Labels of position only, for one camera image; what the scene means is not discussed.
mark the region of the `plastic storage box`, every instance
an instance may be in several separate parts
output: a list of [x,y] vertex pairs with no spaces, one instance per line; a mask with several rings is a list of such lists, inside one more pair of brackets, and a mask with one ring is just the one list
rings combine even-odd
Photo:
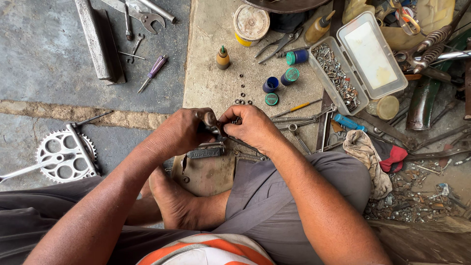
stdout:
[[[364,12],[341,27],[337,39],[341,46],[331,36],[314,44],[309,49],[309,64],[340,114],[355,115],[365,108],[369,103],[365,91],[371,99],[380,99],[406,88],[407,79],[394,59],[373,13]],[[337,89],[312,54],[312,50],[324,42],[329,45],[346,77],[350,78],[350,84],[358,92],[360,104],[352,112],[348,111]]]

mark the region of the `knee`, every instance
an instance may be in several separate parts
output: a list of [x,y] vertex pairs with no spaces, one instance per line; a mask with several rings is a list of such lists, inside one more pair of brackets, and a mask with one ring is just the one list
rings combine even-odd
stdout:
[[359,212],[371,193],[371,177],[358,159],[340,152],[323,152],[307,156],[308,161]]

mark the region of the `oil bottle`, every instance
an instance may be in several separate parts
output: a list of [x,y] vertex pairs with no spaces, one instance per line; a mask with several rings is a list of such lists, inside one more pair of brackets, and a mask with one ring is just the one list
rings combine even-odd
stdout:
[[229,67],[229,55],[227,54],[227,49],[224,48],[224,45],[222,45],[216,55],[216,65],[221,70],[226,70]]
[[335,10],[327,16],[318,17],[314,21],[314,23],[304,34],[304,42],[306,45],[312,45],[316,43],[330,29],[330,19],[334,13]]

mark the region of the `purple screwdriver handle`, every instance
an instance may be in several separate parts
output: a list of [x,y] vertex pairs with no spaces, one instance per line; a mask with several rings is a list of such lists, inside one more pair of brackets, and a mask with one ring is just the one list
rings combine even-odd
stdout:
[[154,66],[150,70],[150,72],[147,74],[147,77],[153,78],[154,75],[160,70],[160,68],[163,66],[163,64],[167,61],[167,58],[165,56],[159,56],[157,61],[155,62]]

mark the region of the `gray trousers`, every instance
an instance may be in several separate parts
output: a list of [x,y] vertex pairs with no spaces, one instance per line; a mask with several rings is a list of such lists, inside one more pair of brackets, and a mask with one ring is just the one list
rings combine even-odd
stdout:
[[[306,159],[358,212],[363,212],[371,180],[362,163],[337,152],[313,154]],[[0,264],[22,264],[41,237],[101,180],[91,177],[0,192]],[[238,161],[226,221],[211,232],[243,234],[259,243],[279,265],[322,264],[304,234],[296,203],[271,161]],[[148,253],[198,233],[201,231],[124,226],[108,264],[134,265]]]

